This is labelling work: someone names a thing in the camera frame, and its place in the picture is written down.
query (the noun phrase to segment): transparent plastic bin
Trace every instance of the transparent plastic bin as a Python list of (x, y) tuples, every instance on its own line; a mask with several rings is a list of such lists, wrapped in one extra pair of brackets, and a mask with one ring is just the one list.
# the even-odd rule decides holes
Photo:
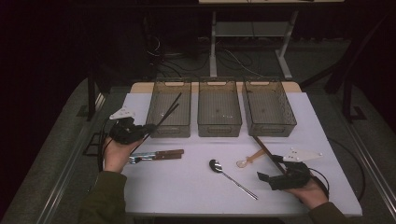
[(171, 104), (177, 100), (179, 106), (154, 131), (152, 138), (190, 137), (191, 123), (191, 79), (186, 77), (159, 77), (154, 83), (146, 123), (158, 124)]
[(201, 137), (237, 137), (242, 119), (233, 77), (201, 77), (198, 99)]
[(297, 125), (279, 78), (245, 77), (243, 98), (249, 135), (288, 137)]

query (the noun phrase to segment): white plastic piece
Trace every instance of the white plastic piece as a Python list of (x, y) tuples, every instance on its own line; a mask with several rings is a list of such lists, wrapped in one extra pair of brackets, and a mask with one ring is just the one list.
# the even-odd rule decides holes
[(112, 114), (110, 119), (124, 119), (129, 117), (134, 117), (134, 111), (131, 108), (123, 107)]
[(301, 150), (292, 147), (289, 153), (283, 157), (283, 161), (310, 161), (321, 157), (323, 157), (323, 153)]

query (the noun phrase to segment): green sleeve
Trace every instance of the green sleeve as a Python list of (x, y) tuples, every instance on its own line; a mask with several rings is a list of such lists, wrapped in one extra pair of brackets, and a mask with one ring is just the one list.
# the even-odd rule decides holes
[(78, 223), (125, 224), (125, 183), (124, 175), (101, 172), (90, 194), (81, 203)]
[(351, 220), (346, 218), (344, 214), (333, 203), (324, 203), (311, 211), (308, 215), (315, 224), (352, 224)]

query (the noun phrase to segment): human hand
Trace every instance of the human hand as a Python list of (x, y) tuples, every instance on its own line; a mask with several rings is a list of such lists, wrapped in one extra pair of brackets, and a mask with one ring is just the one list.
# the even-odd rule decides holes
[(143, 139), (140, 139), (139, 141), (133, 142), (129, 145), (123, 145), (108, 137), (104, 144), (104, 146), (106, 146), (104, 152), (104, 171), (121, 173), (123, 167), (129, 160), (131, 152), (142, 142)]
[(323, 189), (313, 178), (309, 179), (308, 183), (302, 188), (285, 189), (285, 191), (300, 199), (309, 209), (314, 209), (329, 201)]

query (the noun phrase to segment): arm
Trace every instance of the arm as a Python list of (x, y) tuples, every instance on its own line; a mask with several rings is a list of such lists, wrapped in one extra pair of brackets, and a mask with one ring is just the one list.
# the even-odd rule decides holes
[(96, 180), (90, 194), (82, 201), (78, 212), (78, 223), (125, 223), (124, 187), (126, 176), (122, 168), (131, 151), (141, 141), (122, 145), (107, 138), (104, 152), (105, 168)]
[(353, 223), (333, 203), (329, 202), (323, 190), (312, 178), (303, 188), (285, 191), (296, 196), (310, 209), (308, 215), (315, 224)]

